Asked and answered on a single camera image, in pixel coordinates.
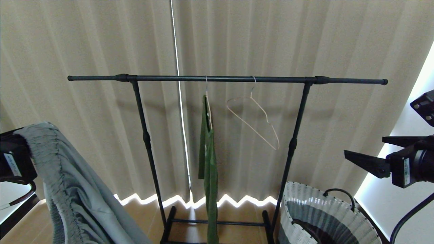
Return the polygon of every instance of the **white wall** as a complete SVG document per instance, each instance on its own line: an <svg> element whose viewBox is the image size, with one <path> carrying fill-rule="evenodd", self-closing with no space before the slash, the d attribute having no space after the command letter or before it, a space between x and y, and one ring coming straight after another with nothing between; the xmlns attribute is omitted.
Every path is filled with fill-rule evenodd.
<svg viewBox="0 0 434 244"><path fill-rule="evenodd" d="M20 185L10 182L0 183L0 205L12 202L15 199L22 197L24 194L30 191L30 185ZM17 208L19 208L24 202L20 202L17 205L0 210L0 223L3 223L7 217L9 217Z"/></svg>
<svg viewBox="0 0 434 244"><path fill-rule="evenodd" d="M391 136L426 136L434 134L434 128L429 126L409 105L422 93L434 89L433 47L434 44L407 104L390 134ZM378 135L378 139L381 140L382 136L387 135ZM387 154L400 149L402 148L385 144L378 156L384 158ZM378 179L368 174L355 198L383 230L386 237L390 238L398 221L433 192L434 184L432 183L417 182L406 189L402 189L394 186L391 178ZM434 243L433 226L434 202L431 202L404 224L398 233L396 243L432 244Z"/></svg>

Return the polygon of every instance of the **wooden floor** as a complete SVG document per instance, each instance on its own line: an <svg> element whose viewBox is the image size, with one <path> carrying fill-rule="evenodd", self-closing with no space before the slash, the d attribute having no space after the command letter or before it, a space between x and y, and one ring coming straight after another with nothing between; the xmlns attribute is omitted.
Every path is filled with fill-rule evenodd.
<svg viewBox="0 0 434 244"><path fill-rule="evenodd" d="M176 202L176 218L190 218L204 220L206 218L205 205L197 209L185 209ZM164 209L169 215L170 207ZM247 221L262 222L262 211L267 210L270 218L273 216L274 205L268 203L263 207L257 207L250 202L245 202L239 208L228 202L218 208L220 221ZM136 223L147 234L153 243L159 243L163 234L163 224L156 201L141 205L133 199L125 205L126 211L133 217ZM170 241L206 242L206 224L173 223ZM266 236L263 227L219 225L218 234L220 243L223 244L266 244ZM53 227L49 217L49 211L45 203L35 206L2 240L1 244L48 244L52 243Z"/></svg>

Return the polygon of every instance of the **curtain fold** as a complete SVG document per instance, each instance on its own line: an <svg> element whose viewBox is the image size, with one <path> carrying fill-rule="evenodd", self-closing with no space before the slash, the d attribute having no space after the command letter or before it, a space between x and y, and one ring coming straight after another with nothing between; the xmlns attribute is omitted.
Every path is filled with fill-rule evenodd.
<svg viewBox="0 0 434 244"><path fill-rule="evenodd" d="M434 38L433 1L174 1L180 75L330 76L389 79L387 86L311 88L289 180L355 193L366 172L343 150L376 155L410 93ZM253 98L280 139L274 151L226 108ZM191 188L197 179L204 82L183 82ZM302 84L210 82L219 197L276 197ZM231 109L275 143L264 114L248 100Z"/></svg>
<svg viewBox="0 0 434 244"><path fill-rule="evenodd" d="M155 194L132 86L66 77L176 75L170 2L4 1L1 33L2 131L50 121L120 199ZM178 84L139 86L163 200L188 201Z"/></svg>

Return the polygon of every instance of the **basket handle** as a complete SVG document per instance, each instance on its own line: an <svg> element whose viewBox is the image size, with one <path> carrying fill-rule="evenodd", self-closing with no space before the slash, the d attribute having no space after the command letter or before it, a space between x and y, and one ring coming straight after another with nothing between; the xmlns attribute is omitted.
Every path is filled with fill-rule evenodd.
<svg viewBox="0 0 434 244"><path fill-rule="evenodd" d="M299 219L293 218L293 221L291 222L291 224L298 224L299 226L301 226L303 228L303 230L305 230L307 233L309 233L318 244L322 244L321 239L318 237L318 235L312 229L307 227L305 222L303 222Z"/></svg>
<svg viewBox="0 0 434 244"><path fill-rule="evenodd" d="M351 194L350 194L349 192L347 192L346 190L339 189L339 188L331 188L331 189L325 191L324 194L323 194L323 196L325 196L325 197L328 196L328 195L329 195L329 192L331 192L331 191L340 191L340 192L343 192L343 193L347 194L347 195L350 197L350 199L351 199L351 204L352 204L352 205L351 205L351 211L355 212L355 201L354 201L354 197L351 196Z"/></svg>

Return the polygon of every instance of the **laundry basket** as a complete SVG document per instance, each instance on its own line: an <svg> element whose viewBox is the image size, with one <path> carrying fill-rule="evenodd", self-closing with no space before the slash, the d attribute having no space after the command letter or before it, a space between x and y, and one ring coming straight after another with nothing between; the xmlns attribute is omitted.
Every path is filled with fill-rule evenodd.
<svg viewBox="0 0 434 244"><path fill-rule="evenodd" d="M381 244L374 227L354 208L354 203L330 196L328 191L297 182L286 183L280 244Z"/></svg>

